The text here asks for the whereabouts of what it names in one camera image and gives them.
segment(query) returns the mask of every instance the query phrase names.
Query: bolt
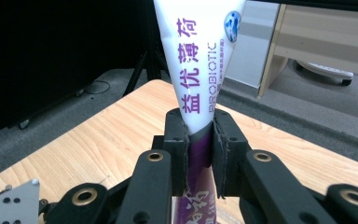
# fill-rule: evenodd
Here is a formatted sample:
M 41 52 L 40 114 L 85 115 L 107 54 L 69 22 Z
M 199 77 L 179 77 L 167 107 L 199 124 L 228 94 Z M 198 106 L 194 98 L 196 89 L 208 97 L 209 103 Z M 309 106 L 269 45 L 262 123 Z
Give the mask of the bolt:
M 10 199 L 9 198 L 4 198 L 4 203 L 10 203 Z

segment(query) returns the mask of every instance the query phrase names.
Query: light wood tabletop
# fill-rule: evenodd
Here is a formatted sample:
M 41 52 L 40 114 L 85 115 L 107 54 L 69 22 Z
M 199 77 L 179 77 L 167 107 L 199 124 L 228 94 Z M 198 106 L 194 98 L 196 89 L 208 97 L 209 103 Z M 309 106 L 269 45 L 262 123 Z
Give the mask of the light wood tabletop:
M 85 182 L 110 189 L 132 175 L 153 136 L 163 135 L 165 114 L 177 106 L 171 84 L 150 81 L 0 173 L 0 191 L 33 178 L 40 181 L 40 198 L 50 202 Z M 224 106 L 217 108 L 231 114 L 252 148 L 276 154 L 303 185 L 323 194 L 331 184 L 358 186 L 358 162 Z M 217 212 L 221 223 L 243 223 L 237 199 L 218 200 Z

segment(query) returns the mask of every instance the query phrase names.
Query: black cable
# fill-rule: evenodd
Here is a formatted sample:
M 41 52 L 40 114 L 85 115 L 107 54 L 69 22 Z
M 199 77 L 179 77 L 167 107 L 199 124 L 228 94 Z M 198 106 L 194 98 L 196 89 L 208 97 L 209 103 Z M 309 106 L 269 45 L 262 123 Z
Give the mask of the black cable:
M 94 80 L 93 83 L 95 82 L 100 82 L 100 83 L 104 83 L 107 85 L 107 89 L 104 90 L 104 91 L 99 91 L 99 92 L 91 92 L 91 91 L 88 91 L 87 89 L 84 90 L 84 92 L 88 93 L 88 94 L 91 94 L 91 95 L 98 95 L 98 94 L 102 94 L 102 93 L 105 93 L 107 91 L 110 90 L 110 84 L 106 81 L 102 81 L 102 80 Z

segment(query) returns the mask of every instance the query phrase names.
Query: toothpaste tube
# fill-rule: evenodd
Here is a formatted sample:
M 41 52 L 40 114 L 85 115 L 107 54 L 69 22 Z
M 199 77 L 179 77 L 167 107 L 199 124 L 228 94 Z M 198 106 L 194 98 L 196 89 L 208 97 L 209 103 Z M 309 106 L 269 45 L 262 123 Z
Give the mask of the toothpaste tube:
M 172 84 L 190 134 L 188 188 L 177 200 L 174 223 L 216 223 L 212 122 L 245 0 L 154 0 L 154 4 Z

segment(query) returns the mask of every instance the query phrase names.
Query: caster wheel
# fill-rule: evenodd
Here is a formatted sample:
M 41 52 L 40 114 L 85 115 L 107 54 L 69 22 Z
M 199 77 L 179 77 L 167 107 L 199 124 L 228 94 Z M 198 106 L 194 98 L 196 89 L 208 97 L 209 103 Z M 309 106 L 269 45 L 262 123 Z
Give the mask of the caster wheel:
M 19 123 L 19 128 L 21 130 L 24 130 L 24 129 L 26 129 L 28 127 L 29 123 L 30 123 L 30 120 L 26 119 L 25 121 Z
M 81 94 L 83 94 L 84 90 L 76 91 L 75 96 L 79 97 Z
M 351 85 L 351 80 L 350 79 L 344 79 L 344 80 L 342 80 L 341 84 L 343 86 L 349 86 L 349 85 Z
M 296 63 L 296 70 L 297 70 L 297 71 L 301 71 L 301 70 L 303 70 L 303 69 L 304 69 L 304 67 L 301 66 L 301 64 Z

